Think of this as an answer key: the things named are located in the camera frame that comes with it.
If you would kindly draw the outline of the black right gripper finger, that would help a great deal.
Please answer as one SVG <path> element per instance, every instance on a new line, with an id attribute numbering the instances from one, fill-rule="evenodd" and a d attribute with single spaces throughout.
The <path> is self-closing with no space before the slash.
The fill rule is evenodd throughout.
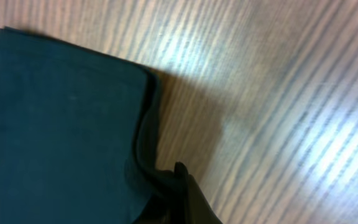
<path id="1" fill-rule="evenodd" d="M 210 207 L 195 178 L 188 173 L 183 163 L 177 162 L 175 164 L 174 174 L 175 177 L 179 178 L 183 192 L 171 209 L 170 223 L 222 224 Z"/>

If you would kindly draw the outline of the black t-shirt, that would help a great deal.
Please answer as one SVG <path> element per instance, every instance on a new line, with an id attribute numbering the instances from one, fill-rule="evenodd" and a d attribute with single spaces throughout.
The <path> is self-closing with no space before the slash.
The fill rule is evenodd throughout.
<path id="1" fill-rule="evenodd" d="M 184 223 L 186 168 L 155 167 L 161 82 L 0 29 L 0 223 Z"/>

